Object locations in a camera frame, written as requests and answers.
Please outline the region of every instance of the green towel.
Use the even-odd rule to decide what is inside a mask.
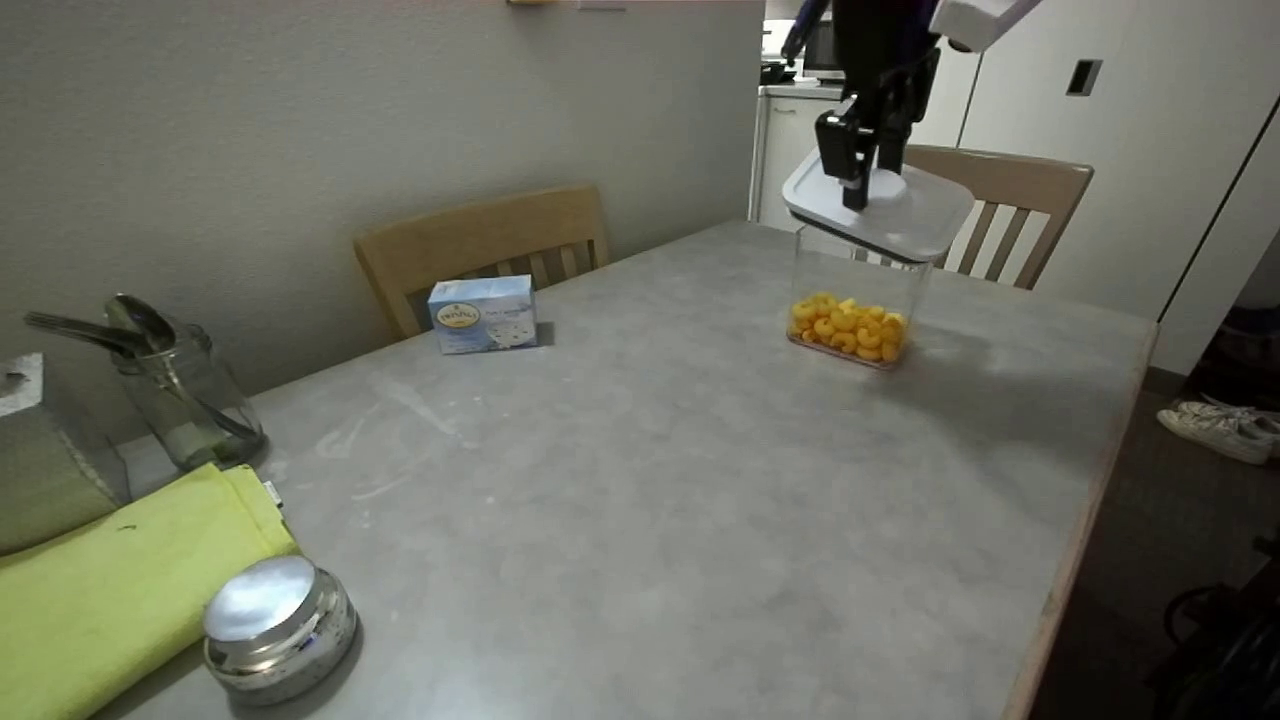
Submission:
[[[0,555],[6,715],[89,715],[202,638],[203,602],[242,568],[294,551],[252,466],[178,485]]]

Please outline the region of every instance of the floor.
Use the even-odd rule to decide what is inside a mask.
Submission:
[[[1280,525],[1280,466],[1165,431],[1157,406],[1176,397],[1180,379],[1160,370],[1142,391],[1032,720],[1153,715],[1145,677],[1173,647],[1167,597],[1245,584],[1261,568],[1252,538]]]

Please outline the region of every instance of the small box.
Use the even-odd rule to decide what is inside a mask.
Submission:
[[[440,280],[430,296],[440,351],[496,351],[535,343],[533,275]]]

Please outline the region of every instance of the table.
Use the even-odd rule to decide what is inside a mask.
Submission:
[[[785,340],[805,283],[722,225],[540,291],[547,348],[264,391],[264,477],[365,616],[309,713],[1024,715],[1153,324],[934,275],[875,370]],[[184,656],[111,713],[229,699]]]

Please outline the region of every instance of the wooden chair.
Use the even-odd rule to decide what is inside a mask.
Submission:
[[[951,242],[945,268],[1014,288],[1038,288],[1091,181],[1090,165],[929,144],[912,144],[909,165],[955,181],[976,195],[976,214]]]
[[[397,336],[416,336],[416,304],[451,275],[533,275],[561,283],[609,265],[609,225],[591,184],[500,195],[386,227],[357,240]]]

